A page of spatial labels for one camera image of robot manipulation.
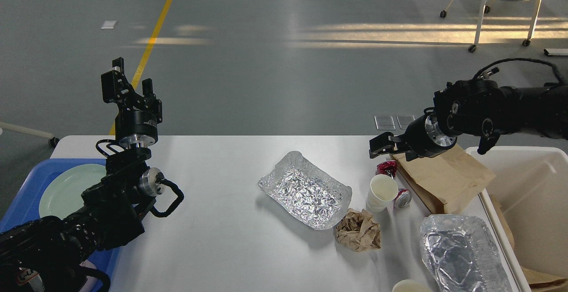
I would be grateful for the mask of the crumpled foil under arm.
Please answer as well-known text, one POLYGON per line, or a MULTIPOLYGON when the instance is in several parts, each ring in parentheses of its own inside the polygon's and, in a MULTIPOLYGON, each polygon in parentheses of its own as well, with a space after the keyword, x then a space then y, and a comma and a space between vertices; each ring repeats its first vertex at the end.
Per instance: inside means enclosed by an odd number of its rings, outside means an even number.
POLYGON ((441 292, 511 292, 501 254, 480 217, 432 214, 419 227, 422 261, 441 292))

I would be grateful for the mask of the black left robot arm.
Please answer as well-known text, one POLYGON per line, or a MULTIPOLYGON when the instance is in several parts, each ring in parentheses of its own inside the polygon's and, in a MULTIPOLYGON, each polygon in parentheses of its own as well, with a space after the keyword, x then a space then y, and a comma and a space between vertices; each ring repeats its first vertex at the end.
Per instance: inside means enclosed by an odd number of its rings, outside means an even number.
POLYGON ((101 75, 102 99, 115 103, 115 136, 101 139, 106 175, 81 193, 83 207, 65 218, 41 217, 2 232, 3 292, 79 292, 89 277, 107 292, 106 272, 83 265, 97 250, 125 246, 145 231, 148 213, 168 217, 183 201, 178 185, 149 167, 150 146, 158 142, 162 102, 151 79, 138 94, 124 73, 124 59, 112 61, 101 75))

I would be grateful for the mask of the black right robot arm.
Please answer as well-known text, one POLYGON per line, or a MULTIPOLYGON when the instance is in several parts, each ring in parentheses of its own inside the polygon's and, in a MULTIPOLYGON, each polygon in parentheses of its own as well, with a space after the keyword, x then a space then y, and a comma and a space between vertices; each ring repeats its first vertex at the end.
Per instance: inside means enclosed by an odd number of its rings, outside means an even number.
POLYGON ((542 87, 500 87, 490 80, 501 59, 481 68, 469 80, 448 82, 434 93, 433 105, 400 135, 384 132, 369 141, 369 157, 405 154, 407 161, 432 158, 449 151, 460 135, 480 138, 477 152, 486 154, 502 135, 531 134, 543 138, 568 137, 567 80, 552 62, 521 58, 549 66, 555 82, 542 87))

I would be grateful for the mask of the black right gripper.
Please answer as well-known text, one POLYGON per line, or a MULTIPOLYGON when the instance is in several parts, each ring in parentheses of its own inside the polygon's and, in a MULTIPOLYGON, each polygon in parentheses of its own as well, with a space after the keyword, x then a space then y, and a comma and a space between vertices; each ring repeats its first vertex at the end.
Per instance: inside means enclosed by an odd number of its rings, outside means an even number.
POLYGON ((380 134, 369 141, 369 158, 406 153, 408 162, 416 158, 436 157, 457 144, 456 136, 444 134, 435 114, 414 120, 402 135, 380 134))

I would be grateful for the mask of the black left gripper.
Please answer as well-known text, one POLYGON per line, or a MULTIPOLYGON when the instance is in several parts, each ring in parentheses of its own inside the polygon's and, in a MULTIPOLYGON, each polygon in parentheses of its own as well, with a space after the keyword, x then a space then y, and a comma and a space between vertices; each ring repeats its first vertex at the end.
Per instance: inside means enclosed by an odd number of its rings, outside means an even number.
POLYGON ((111 70, 101 75, 102 100, 115 103, 115 140, 123 148, 148 148, 158 142, 158 124, 162 123, 162 101, 156 97, 152 79, 142 81, 142 109, 137 110, 136 92, 126 79, 124 59, 112 61, 111 70))

